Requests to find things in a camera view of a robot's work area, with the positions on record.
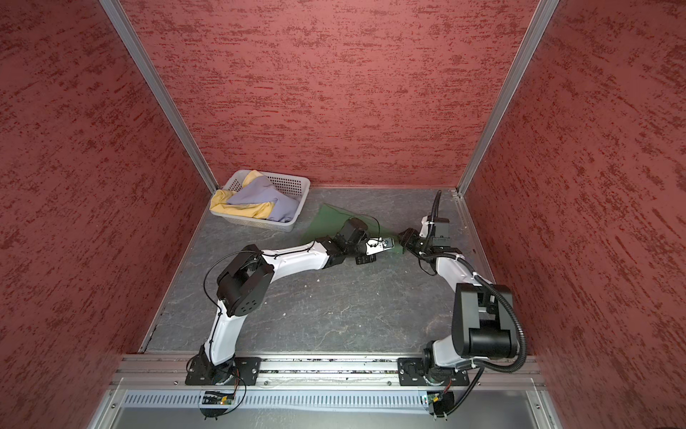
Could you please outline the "lavender skirt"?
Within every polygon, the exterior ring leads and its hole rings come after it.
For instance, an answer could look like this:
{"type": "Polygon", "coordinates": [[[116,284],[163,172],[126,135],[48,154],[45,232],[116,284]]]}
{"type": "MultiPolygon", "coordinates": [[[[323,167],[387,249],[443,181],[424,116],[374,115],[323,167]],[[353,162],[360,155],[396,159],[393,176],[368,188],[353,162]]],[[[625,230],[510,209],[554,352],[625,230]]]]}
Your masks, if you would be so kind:
{"type": "Polygon", "coordinates": [[[298,201],[278,191],[266,176],[255,177],[248,185],[227,200],[230,206],[271,205],[269,214],[260,218],[271,222],[287,223],[295,218],[298,201]]]}

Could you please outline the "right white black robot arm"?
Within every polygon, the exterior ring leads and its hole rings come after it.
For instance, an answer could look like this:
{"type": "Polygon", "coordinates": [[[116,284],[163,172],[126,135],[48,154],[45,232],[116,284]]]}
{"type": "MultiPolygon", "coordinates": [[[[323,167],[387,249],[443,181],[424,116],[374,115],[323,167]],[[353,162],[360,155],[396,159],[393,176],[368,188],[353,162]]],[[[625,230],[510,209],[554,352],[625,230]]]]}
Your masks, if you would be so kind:
{"type": "Polygon", "coordinates": [[[425,216],[421,229],[408,229],[400,243],[429,274],[441,277],[454,291],[450,335],[427,344],[423,373],[431,384],[448,371],[489,369],[512,374],[527,359],[527,341],[509,288],[486,280],[449,244],[449,221],[425,216]]]}

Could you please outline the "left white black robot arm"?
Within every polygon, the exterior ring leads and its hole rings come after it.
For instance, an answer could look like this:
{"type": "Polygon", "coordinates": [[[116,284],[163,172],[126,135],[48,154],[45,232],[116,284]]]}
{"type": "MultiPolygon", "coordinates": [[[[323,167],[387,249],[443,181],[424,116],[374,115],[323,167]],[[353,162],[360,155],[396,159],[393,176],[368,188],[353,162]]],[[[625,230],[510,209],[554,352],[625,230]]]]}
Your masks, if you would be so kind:
{"type": "Polygon", "coordinates": [[[367,224],[349,218],[334,236],[285,250],[248,245],[217,278],[216,316],[207,341],[187,364],[187,385],[225,384],[237,375],[236,345],[247,316],[259,309],[272,283],[297,273],[323,270],[353,257],[358,265],[393,248],[391,238],[373,237],[367,224]]]}

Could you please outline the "green skirt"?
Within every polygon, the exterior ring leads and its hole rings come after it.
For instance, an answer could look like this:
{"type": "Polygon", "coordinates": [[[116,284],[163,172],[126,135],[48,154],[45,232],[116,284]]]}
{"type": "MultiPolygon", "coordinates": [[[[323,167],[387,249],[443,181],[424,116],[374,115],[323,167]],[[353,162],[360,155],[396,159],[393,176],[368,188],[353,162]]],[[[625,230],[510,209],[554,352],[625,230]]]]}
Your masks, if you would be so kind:
{"type": "Polygon", "coordinates": [[[382,253],[398,255],[405,253],[404,248],[399,243],[398,234],[393,232],[391,229],[386,228],[375,216],[354,213],[326,203],[321,205],[319,211],[314,217],[314,220],[310,223],[309,227],[301,237],[301,245],[305,248],[310,248],[312,244],[319,239],[326,240],[327,238],[330,238],[330,240],[333,241],[334,236],[339,232],[344,223],[352,217],[359,218],[367,224],[370,238],[391,237],[394,240],[395,247],[392,250],[384,251],[382,253]]]}

